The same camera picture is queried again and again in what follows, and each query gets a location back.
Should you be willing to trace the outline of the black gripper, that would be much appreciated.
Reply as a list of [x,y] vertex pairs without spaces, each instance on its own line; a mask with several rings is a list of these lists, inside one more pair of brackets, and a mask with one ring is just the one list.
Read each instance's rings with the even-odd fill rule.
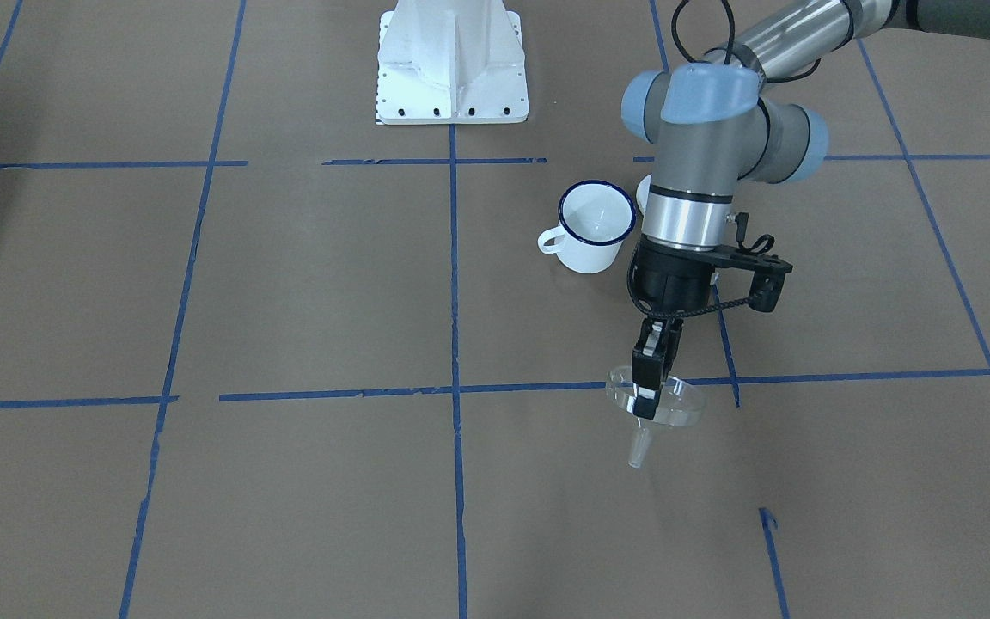
[[675,249],[657,242],[638,242],[628,270],[628,292],[644,314],[630,368],[635,401],[632,414],[654,420],[664,380],[671,376],[684,320],[723,306],[711,299],[712,275],[722,257],[718,250]]

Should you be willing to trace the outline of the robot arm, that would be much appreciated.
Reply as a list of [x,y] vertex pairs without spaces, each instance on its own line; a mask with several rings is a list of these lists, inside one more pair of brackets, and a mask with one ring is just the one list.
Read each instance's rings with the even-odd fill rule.
[[664,385],[688,318],[718,312],[712,275],[753,275],[737,304],[773,312],[792,267],[770,255],[773,237],[746,246],[746,214],[732,211],[740,181],[779,184],[813,174],[828,154],[817,113],[778,105],[766,87],[798,81],[853,40],[903,28],[990,40],[990,1],[795,1],[738,33],[729,3],[727,40],[670,73],[644,73],[622,96],[622,121],[655,145],[641,237],[627,275],[644,314],[632,350],[627,410],[663,417]]

